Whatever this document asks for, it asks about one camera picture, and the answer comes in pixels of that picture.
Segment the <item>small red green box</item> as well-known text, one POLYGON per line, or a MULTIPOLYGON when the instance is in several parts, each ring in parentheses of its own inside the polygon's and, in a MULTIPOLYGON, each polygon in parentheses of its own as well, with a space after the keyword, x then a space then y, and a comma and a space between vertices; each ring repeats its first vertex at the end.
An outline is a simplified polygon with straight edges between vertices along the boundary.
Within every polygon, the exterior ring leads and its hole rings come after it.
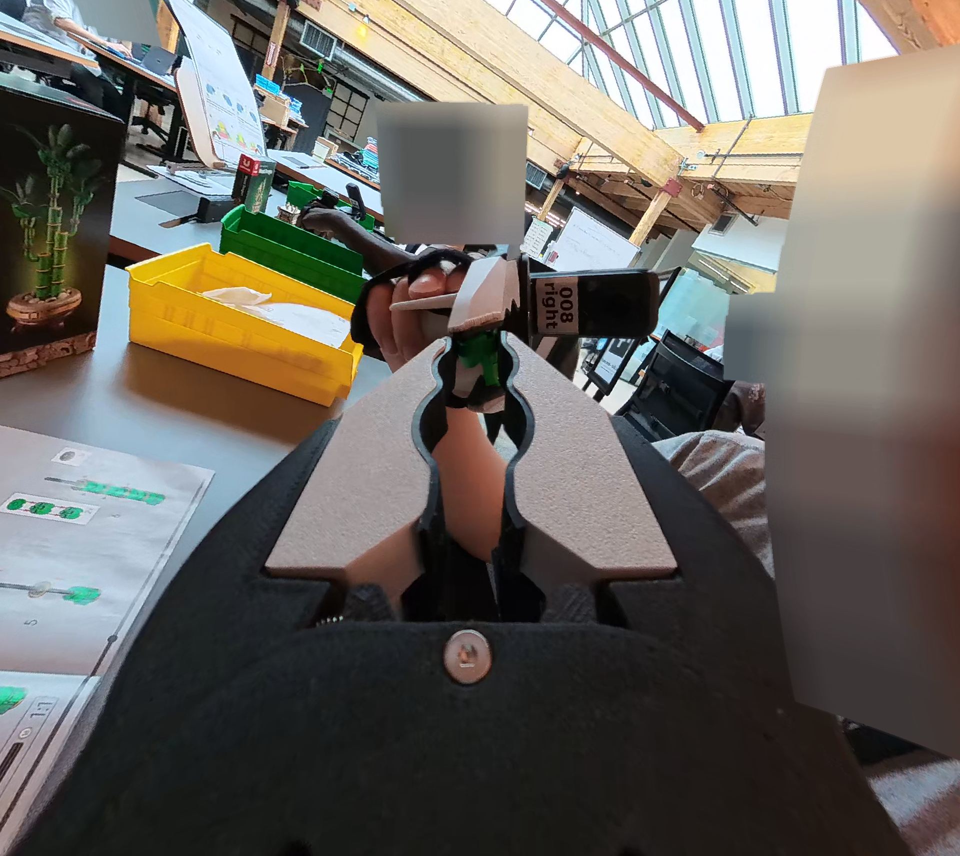
POLYGON ((266 214, 276 167, 269 157, 242 153, 231 192, 234 203, 250 213, 266 214))

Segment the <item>dark desk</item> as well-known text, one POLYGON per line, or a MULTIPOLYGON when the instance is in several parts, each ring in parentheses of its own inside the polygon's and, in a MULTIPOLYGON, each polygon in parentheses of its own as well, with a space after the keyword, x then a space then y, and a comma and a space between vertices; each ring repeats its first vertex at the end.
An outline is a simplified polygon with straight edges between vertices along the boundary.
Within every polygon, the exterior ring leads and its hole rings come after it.
POLYGON ((389 375, 363 357, 347 400, 319 406, 130 343, 128 302, 128 275, 108 267, 94 350, 2 379, 2 425, 192 464, 244 490, 389 375))

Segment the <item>black bamboo picture box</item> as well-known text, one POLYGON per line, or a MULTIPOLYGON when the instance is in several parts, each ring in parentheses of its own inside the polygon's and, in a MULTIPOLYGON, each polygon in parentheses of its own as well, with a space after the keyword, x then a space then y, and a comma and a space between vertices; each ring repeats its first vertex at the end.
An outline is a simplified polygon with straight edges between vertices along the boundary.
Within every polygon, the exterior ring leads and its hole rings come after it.
POLYGON ((2 378, 93 350, 126 133, 73 94, 2 75, 2 378))

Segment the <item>green toy brick piece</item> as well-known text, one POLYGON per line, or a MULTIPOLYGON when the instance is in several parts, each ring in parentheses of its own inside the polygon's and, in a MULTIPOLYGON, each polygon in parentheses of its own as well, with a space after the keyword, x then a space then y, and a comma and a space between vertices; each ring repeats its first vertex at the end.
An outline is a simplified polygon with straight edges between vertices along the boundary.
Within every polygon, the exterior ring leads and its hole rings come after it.
POLYGON ((486 331, 454 341, 458 358, 465 368, 480 366, 486 386, 500 386, 499 331, 486 331))

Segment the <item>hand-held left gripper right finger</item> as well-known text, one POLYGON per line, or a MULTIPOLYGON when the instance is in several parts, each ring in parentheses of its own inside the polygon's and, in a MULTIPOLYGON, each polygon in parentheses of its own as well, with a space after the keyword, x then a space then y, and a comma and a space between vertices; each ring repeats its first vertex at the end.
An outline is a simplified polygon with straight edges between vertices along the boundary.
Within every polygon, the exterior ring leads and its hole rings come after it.
POLYGON ((677 562, 609 414, 505 336, 505 574, 548 594, 670 577, 677 562))

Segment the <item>person's grey shirt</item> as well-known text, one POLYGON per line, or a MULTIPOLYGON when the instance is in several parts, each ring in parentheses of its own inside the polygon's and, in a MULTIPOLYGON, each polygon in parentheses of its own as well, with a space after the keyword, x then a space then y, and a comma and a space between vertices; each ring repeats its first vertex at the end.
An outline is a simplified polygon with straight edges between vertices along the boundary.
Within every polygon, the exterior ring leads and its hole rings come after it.
POLYGON ((738 533, 775 577, 765 496, 765 444, 741 432, 705 430, 653 443, 738 533))

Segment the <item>person's right hand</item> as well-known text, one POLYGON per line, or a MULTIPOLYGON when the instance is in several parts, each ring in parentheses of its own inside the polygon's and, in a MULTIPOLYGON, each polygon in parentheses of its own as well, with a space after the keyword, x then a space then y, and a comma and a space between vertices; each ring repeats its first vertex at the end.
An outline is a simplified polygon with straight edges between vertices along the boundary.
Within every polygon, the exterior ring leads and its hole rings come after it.
POLYGON ((393 311, 395 303, 440 297, 457 292, 467 270, 450 262, 441 262, 420 273, 413 283, 403 277, 373 287, 366 302, 366 320, 380 354, 390 371, 397 370, 415 358, 434 337, 424 330, 428 311, 393 311))

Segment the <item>grey printed rug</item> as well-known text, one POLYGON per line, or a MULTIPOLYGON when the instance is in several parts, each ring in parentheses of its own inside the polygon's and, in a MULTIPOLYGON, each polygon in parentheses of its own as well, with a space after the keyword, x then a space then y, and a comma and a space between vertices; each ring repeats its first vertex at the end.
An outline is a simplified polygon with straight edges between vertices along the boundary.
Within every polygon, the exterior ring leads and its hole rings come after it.
POLYGON ((866 766, 870 786, 913 854, 959 854, 959 761, 919 749, 866 766))

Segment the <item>black chair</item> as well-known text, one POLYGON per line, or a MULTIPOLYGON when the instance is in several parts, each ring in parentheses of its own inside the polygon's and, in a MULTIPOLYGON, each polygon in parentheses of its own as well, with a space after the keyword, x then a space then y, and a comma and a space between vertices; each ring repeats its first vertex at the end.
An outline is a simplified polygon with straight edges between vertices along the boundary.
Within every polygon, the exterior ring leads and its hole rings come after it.
POLYGON ((644 365, 643 379, 617 416, 650 442, 714 425, 734 385, 724 378, 721 362, 666 331, 644 365))

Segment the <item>whiteboard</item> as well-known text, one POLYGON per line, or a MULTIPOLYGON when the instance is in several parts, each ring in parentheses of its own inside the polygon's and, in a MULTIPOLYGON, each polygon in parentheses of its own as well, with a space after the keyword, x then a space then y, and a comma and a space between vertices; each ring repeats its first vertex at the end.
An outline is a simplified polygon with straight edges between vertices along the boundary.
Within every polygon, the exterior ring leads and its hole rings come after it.
POLYGON ((631 267, 639 254, 628 238, 574 207, 545 264, 557 272, 618 270, 631 267))

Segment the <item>black bar device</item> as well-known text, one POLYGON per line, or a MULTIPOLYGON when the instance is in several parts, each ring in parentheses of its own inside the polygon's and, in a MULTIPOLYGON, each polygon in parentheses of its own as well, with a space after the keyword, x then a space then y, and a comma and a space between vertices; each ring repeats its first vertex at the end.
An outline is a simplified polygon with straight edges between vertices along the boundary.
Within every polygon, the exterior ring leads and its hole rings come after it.
POLYGON ((230 197, 209 198, 187 190, 159 193, 151 197, 143 197, 141 200, 149 202, 154 208, 174 217, 162 223, 166 228, 189 222, 200 224, 220 222, 226 214, 238 206, 238 202, 230 197))

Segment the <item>building instruction booklet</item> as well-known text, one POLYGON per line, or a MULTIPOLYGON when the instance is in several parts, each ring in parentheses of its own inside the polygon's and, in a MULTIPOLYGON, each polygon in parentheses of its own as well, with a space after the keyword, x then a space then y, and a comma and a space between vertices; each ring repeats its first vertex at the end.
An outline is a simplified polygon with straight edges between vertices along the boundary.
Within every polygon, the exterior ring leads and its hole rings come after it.
POLYGON ((127 637, 213 478, 2 428, 2 853, 90 738, 127 637))

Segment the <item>yellow plastic bin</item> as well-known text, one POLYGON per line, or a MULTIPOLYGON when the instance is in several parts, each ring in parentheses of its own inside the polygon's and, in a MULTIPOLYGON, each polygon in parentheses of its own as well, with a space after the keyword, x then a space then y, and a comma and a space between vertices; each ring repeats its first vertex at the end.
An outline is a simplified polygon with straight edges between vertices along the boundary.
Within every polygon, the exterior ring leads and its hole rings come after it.
POLYGON ((269 307, 310 307, 346 326, 350 303, 207 243, 138 262, 127 273, 130 342, 321 406, 348 397, 363 353, 349 332, 333 347, 208 293, 247 288, 269 295, 269 307))

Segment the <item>white poster board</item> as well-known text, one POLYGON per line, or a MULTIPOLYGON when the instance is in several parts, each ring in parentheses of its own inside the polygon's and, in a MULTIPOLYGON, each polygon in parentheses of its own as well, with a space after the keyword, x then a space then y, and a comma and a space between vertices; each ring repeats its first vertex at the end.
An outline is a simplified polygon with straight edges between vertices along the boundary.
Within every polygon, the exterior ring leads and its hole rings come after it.
POLYGON ((164 0, 189 51, 174 73, 189 140, 206 165, 236 170, 241 155, 266 158, 253 88, 230 35, 187 0, 164 0))

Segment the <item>small green plastic bin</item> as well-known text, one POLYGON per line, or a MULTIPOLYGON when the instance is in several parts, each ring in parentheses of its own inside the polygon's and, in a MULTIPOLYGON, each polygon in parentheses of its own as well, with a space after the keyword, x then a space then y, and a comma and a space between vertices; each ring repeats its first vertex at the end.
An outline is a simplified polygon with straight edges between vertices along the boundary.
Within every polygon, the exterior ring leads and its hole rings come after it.
POLYGON ((337 214, 348 215, 354 222, 361 225, 366 230, 374 230, 376 221, 374 217, 368 214, 359 185, 356 183, 346 184, 346 196, 348 202, 342 201, 340 196, 327 189, 320 189, 306 183, 289 183, 287 189, 287 204, 294 211, 293 225, 305 225, 304 213, 312 213, 314 210, 332 211, 337 214))

